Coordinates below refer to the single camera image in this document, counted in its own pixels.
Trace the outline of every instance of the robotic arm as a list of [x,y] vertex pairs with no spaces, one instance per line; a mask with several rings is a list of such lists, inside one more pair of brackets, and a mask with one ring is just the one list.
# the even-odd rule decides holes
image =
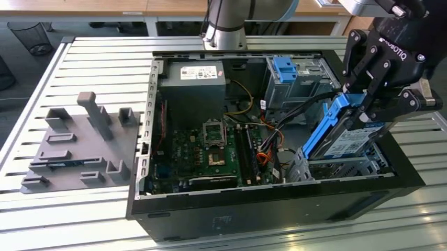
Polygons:
[[[350,32],[344,92],[302,147],[310,160],[364,154],[397,122],[444,105],[429,81],[447,55],[447,1],[340,1],[354,15],[376,16],[376,28]],[[246,49],[245,21],[286,20],[297,6],[298,0],[211,0],[205,48]]]
[[[326,115],[333,120],[326,119],[326,123],[324,120],[304,146],[308,159],[357,156],[397,122],[437,111],[444,105],[429,80],[447,54],[447,36],[444,35],[447,2],[377,2],[398,17],[376,18],[372,32],[350,32],[344,71],[346,83],[336,100],[338,106],[338,99],[344,99],[345,106],[337,115]],[[362,141],[348,138],[362,132],[370,134],[361,147]],[[346,147],[336,151],[337,147],[342,148],[341,138]]]
[[296,13],[300,0],[211,0],[206,50],[246,50],[246,20],[284,21]]

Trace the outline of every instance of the blue drive bracket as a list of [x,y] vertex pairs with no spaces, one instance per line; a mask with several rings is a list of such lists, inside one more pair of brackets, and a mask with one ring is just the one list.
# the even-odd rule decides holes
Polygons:
[[314,150],[321,139],[325,137],[329,129],[338,123],[338,115],[345,107],[360,106],[365,98],[365,94],[345,94],[342,93],[334,100],[332,108],[328,110],[328,103],[324,104],[325,118],[322,119],[320,126],[317,127],[312,137],[309,138],[305,146],[304,153],[309,158],[312,151]]
[[276,56],[274,57],[274,68],[280,76],[282,83],[294,83],[300,73],[297,71],[297,65],[292,58]]

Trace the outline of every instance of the office floor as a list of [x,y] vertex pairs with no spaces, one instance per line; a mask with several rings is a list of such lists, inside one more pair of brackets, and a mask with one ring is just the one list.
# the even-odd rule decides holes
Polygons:
[[[55,48],[65,36],[77,37],[121,37],[121,36],[146,36],[146,27],[134,29],[126,23],[127,33],[118,33],[117,24],[110,23],[105,28],[94,29],[87,23],[54,23],[54,32],[49,32],[49,37]],[[17,120],[21,116],[27,99],[2,100],[6,98],[30,97],[41,77],[51,61],[53,54],[46,56],[31,56],[22,43],[7,28],[7,23],[0,22],[0,56],[18,79],[18,83],[7,90],[0,91],[0,147],[3,146]],[[447,100],[447,60],[440,65],[432,86],[441,97]],[[447,117],[447,108],[442,110]]]

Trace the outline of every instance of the drive label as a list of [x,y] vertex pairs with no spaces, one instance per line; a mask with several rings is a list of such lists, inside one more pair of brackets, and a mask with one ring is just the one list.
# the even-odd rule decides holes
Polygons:
[[370,135],[380,131],[385,123],[370,123],[365,128],[358,130],[345,130],[337,139],[325,156],[344,156],[356,153],[370,139]]

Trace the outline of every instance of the power supply label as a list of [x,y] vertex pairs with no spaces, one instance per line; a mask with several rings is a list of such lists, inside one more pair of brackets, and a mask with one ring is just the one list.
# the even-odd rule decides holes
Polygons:
[[181,80],[218,78],[217,66],[186,66],[181,68]]
[[336,140],[325,156],[340,158],[346,154],[357,153],[361,147],[370,139],[370,135],[380,131],[385,123],[369,123],[366,127],[358,130],[345,130],[341,137]]

